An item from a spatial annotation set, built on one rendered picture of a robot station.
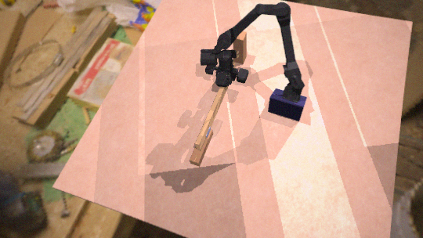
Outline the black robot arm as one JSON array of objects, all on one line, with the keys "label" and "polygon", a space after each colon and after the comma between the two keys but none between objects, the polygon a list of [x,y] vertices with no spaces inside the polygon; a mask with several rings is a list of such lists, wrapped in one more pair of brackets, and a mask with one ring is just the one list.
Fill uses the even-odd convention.
[{"label": "black robot arm", "polygon": [[[228,50],[228,48],[233,44],[238,35],[261,14],[276,16],[279,22],[286,59],[285,65],[282,65],[282,67],[284,68],[284,76],[289,82],[284,87],[282,98],[296,103],[301,100],[302,90],[306,85],[302,80],[302,73],[295,58],[295,49],[291,34],[291,7],[285,2],[257,4],[239,23],[219,36],[214,49],[201,50],[201,66],[215,65],[217,59],[219,59],[219,65],[221,67],[229,67],[233,62],[232,58],[237,58],[237,51]],[[232,80],[228,70],[217,70],[215,83],[219,87],[231,85]]]}]

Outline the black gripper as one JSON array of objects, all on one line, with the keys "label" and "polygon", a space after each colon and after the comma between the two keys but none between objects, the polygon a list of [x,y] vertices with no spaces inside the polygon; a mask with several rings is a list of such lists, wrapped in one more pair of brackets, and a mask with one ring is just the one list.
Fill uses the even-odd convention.
[{"label": "black gripper", "polygon": [[229,67],[221,67],[220,65],[217,67],[216,66],[217,64],[218,62],[215,63],[215,65],[207,65],[205,68],[205,73],[213,75],[213,71],[216,70],[215,73],[217,76],[217,70],[221,70],[221,71],[228,70],[231,74],[231,78],[233,79],[232,81],[235,81],[235,79],[237,78],[236,79],[237,82],[240,82],[240,83],[246,82],[248,74],[249,74],[248,70],[240,68],[238,72],[238,69],[233,68],[234,67],[233,63]]}]

